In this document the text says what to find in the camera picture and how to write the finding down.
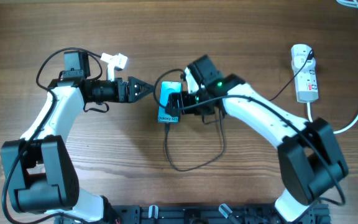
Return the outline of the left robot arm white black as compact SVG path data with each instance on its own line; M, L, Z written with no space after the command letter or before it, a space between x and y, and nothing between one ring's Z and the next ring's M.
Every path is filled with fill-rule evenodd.
M108 199L83 190L66 148L76 117L88 103L134 103L155 88L114 72L126 66L123 54L98 55L78 47L62 49L65 68L45 86L47 100L32 126L1 148L5 182L2 212L40 215L57 223L121 223Z

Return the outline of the white power strip socket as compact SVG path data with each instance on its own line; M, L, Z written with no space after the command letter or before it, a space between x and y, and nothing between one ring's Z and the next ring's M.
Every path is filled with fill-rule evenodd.
M311 103L318 99L316 60L313 49L306 44L295 44L291 48L291 68L294 73L296 100Z

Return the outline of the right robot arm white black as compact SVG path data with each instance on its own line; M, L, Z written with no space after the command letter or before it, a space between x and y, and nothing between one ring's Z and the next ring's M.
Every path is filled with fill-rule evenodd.
M153 97L165 113L159 120L176 123L181 114L213 114L218 108L222 115L237 118L264 137L278 152L285 190L273 206L287 223L301 220L333 187L340 201L327 201L345 204L339 182L349 168L327 121L308 121L281 109L241 77L224 76L207 55L178 72L187 84L186 90L179 82L163 81L164 75L155 81L162 91Z

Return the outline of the blue screen Galaxy smartphone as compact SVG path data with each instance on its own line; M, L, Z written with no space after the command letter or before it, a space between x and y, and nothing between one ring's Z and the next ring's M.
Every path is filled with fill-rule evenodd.
M168 98L171 93L180 93L181 92L181 83L180 82L170 82L164 81L161 83L160 89L160 99L159 103L168 106ZM157 121L160 123L178 123L178 116L171 116L165 112L165 109L161 106L158 108L158 118Z

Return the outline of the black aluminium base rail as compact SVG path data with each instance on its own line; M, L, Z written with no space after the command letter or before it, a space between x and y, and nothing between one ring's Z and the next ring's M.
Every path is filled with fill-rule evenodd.
M192 224L192 223L239 223L239 224L286 224L287 221L273 204L248 204L229 207L227 213L212 207L149 207L112 206L105 223L113 224Z

